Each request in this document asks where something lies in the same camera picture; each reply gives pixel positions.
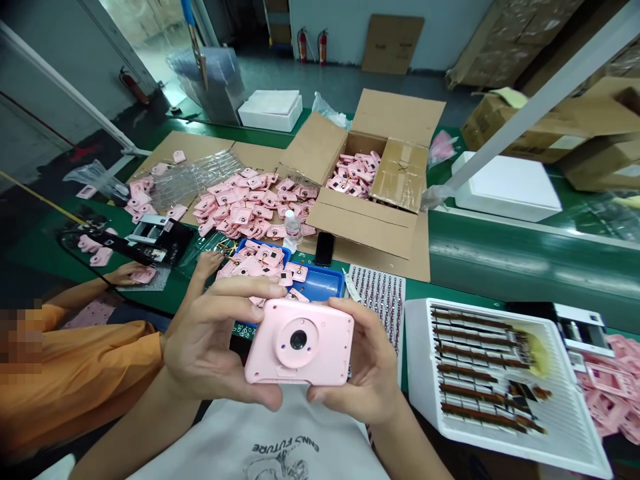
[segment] camera lens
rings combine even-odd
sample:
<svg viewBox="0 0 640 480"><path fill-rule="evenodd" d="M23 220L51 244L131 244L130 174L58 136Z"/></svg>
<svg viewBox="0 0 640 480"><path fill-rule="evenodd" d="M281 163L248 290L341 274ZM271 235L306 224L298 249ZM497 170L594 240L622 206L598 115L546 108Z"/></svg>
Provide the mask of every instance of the camera lens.
<svg viewBox="0 0 640 480"><path fill-rule="evenodd" d="M291 347L300 350L307 344L307 334L302 330L296 330L291 336Z"/></svg>

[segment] pink toy camera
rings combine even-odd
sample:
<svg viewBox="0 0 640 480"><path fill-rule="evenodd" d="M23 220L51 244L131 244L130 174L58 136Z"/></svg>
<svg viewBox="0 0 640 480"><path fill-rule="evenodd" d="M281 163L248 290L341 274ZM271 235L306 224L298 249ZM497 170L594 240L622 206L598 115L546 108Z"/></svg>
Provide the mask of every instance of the pink toy camera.
<svg viewBox="0 0 640 480"><path fill-rule="evenodd" d="M353 317L314 303L267 300L245 376L249 383L310 383L338 386L347 381Z"/></svg>

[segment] person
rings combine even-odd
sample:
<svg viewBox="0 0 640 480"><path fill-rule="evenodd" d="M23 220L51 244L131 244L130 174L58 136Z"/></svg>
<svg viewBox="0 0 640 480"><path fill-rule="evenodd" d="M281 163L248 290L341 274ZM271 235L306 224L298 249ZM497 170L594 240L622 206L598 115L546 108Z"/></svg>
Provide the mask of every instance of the person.
<svg viewBox="0 0 640 480"><path fill-rule="evenodd" d="M68 311L84 307L108 288L102 279L68 289L40 310L26 311L15 329L23 359L0 371L4 458L19 461L128 412L162 367L162 345L222 260L219 252L201 254L165 335L144 320L56 330ZM143 268L126 263L105 278L113 285L132 285L130 274ZM26 345L37 343L34 335L36 340L41 335L41 347L29 352Z"/></svg>
<svg viewBox="0 0 640 480"><path fill-rule="evenodd" d="M246 381L229 350L233 321L260 323L264 314L248 298L284 297L276 283L221 279L194 300L163 347L165 366L70 478L451 480L398 387L380 319L352 300L328 302L355 319L348 383ZM213 402L191 427L203 399Z"/></svg>

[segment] fire extinguisher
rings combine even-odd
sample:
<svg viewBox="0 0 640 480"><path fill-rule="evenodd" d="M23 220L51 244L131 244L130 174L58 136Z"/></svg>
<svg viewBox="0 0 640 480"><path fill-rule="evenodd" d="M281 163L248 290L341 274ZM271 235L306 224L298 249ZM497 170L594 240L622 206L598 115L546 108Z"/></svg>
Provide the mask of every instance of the fire extinguisher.
<svg viewBox="0 0 640 480"><path fill-rule="evenodd" d="M318 56L320 66L327 64L327 29L322 30L318 35Z"/></svg>
<svg viewBox="0 0 640 480"><path fill-rule="evenodd" d="M298 51L300 52L300 63L307 62L307 35L302 27L298 32Z"/></svg>
<svg viewBox="0 0 640 480"><path fill-rule="evenodd" d="M128 90L138 100L138 102L143 103L144 105L149 104L148 96L138 86L138 83L133 79L133 77L125 71L124 67L120 69L120 75L118 75L118 77L120 78L120 81L124 84L124 86L128 88Z"/></svg>

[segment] orange shirt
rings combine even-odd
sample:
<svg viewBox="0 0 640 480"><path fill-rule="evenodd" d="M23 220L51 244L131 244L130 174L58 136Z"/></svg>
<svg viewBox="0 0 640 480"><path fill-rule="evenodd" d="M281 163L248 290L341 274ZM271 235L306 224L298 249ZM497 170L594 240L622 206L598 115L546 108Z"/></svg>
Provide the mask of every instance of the orange shirt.
<svg viewBox="0 0 640 480"><path fill-rule="evenodd" d="M64 309L45 304L25 314L17 336L32 339L43 332L41 355L32 353L28 368L14 365L22 366L21 373L0 374L0 444L10 458L124 415L161 368L160 333L142 320L50 331Z"/></svg>

